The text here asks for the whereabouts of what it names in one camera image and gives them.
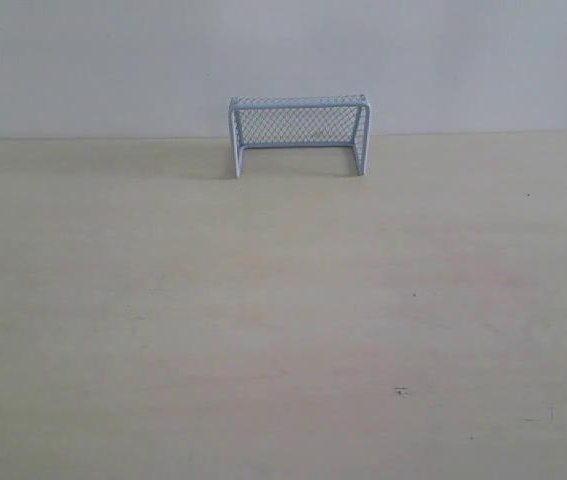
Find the white miniature soccer goal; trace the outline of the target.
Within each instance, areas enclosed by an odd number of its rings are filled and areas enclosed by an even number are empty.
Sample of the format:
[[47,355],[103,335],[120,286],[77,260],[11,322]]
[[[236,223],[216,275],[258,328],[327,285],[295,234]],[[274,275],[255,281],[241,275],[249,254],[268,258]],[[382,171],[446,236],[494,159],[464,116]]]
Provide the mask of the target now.
[[235,176],[250,149],[347,148],[356,172],[367,170],[372,108],[363,94],[319,97],[234,97],[228,130]]

